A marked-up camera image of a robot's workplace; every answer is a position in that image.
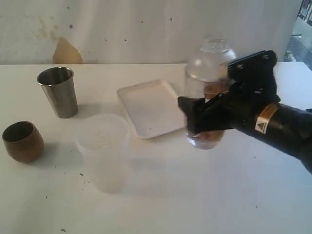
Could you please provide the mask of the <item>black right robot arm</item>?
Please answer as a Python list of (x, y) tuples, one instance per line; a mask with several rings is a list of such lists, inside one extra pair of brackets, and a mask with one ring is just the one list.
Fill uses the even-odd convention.
[(187, 129), (236, 129), (301, 161), (312, 170), (312, 114), (280, 103), (274, 76), (235, 79), (227, 92), (209, 101), (178, 97)]

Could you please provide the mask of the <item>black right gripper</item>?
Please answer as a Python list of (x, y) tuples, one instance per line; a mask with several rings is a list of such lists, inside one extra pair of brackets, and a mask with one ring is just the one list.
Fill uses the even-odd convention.
[(250, 125), (261, 108), (280, 101), (277, 85), (260, 86), (252, 82), (233, 83), (223, 97), (222, 109), (226, 113), (228, 124), (226, 130)]

